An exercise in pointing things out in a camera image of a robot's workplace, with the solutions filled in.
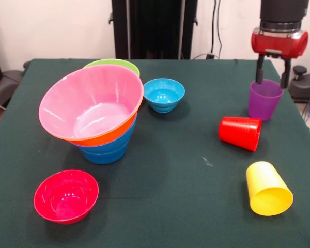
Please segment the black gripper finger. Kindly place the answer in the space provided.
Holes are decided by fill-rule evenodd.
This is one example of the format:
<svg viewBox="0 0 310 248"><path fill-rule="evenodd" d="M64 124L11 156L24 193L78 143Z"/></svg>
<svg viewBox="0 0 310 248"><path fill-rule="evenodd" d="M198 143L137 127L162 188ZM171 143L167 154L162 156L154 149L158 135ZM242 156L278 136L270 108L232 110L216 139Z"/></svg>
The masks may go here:
<svg viewBox="0 0 310 248"><path fill-rule="evenodd" d="M262 84L264 79L264 70L263 70L263 64L264 64L265 56L263 54L259 54L258 60L257 60L257 67L256 67L256 83Z"/></svg>
<svg viewBox="0 0 310 248"><path fill-rule="evenodd" d="M285 64L285 70L281 76L280 86L281 86L281 89L286 89L288 87L289 79L290 79L291 59L290 58L284 58L283 61Z"/></svg>

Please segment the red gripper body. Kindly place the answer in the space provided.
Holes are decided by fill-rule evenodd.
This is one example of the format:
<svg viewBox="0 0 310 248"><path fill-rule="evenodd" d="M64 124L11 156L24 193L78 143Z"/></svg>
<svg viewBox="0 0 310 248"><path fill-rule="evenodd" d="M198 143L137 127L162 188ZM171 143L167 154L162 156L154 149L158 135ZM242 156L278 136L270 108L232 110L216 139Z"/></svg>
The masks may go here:
<svg viewBox="0 0 310 248"><path fill-rule="evenodd" d="M300 30L294 33L273 33L255 28L251 44L253 51L258 54L298 58L307 47L308 32Z"/></svg>

